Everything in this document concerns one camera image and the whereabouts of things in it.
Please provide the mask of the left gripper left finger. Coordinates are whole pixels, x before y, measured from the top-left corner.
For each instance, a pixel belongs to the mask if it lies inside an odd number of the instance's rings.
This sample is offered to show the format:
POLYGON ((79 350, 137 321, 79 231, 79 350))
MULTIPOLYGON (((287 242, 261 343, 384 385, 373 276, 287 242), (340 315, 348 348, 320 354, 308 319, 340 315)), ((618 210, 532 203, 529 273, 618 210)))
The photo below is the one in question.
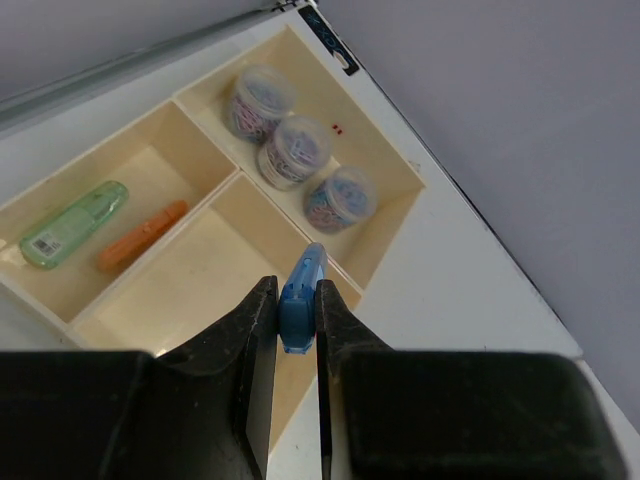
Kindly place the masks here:
POLYGON ((267 473, 278 283, 161 356, 1 356, 5 479, 262 479, 267 473))

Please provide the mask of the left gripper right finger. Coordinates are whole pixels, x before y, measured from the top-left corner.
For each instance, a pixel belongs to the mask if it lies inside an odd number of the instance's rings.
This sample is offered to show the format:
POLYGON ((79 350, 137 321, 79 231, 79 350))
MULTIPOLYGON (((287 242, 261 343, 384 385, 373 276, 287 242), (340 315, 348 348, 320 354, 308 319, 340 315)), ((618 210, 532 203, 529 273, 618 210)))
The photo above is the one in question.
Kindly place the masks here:
POLYGON ((315 298, 325 479, 624 479, 588 379, 549 353, 397 350, 315 298))

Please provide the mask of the blue highlighter pen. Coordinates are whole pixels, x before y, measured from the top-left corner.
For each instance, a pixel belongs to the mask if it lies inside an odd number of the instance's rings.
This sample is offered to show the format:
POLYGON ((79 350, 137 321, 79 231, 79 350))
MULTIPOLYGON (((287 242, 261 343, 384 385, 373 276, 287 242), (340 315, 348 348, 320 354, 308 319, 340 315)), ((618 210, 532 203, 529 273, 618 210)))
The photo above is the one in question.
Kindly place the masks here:
POLYGON ((315 338, 315 293, 317 283, 326 278, 328 256, 321 243, 307 246, 280 294, 278 333, 288 354, 306 354, 315 338))

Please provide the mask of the orange highlighter pen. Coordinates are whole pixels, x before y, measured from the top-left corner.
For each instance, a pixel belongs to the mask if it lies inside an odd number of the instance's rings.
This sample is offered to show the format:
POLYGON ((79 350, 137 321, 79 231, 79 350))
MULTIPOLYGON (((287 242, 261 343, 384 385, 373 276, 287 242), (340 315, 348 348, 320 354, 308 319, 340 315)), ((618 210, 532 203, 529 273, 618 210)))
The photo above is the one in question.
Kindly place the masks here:
POLYGON ((185 200, 176 200, 106 247, 97 257, 100 271, 110 272, 136 261, 168 232, 189 210, 185 200))

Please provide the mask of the clear round container purple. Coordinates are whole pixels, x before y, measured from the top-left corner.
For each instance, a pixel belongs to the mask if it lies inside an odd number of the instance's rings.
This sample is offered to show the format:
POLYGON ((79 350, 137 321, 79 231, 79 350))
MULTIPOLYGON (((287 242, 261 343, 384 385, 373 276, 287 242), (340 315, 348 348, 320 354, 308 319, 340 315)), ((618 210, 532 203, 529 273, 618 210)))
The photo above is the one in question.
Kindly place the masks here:
POLYGON ((369 219, 377 207, 370 176, 359 167, 341 166, 308 194, 303 212, 316 230, 336 234, 369 219))

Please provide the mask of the green highlighter pen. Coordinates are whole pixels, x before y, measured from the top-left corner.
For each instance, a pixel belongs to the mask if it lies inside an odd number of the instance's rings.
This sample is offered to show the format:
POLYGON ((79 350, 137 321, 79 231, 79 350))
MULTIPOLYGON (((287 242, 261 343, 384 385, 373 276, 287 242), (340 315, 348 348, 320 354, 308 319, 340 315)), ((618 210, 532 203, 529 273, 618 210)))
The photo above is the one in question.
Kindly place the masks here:
POLYGON ((129 190, 108 180, 70 204, 50 220, 32 228, 19 242, 31 265, 52 270, 79 249, 127 202, 129 190))

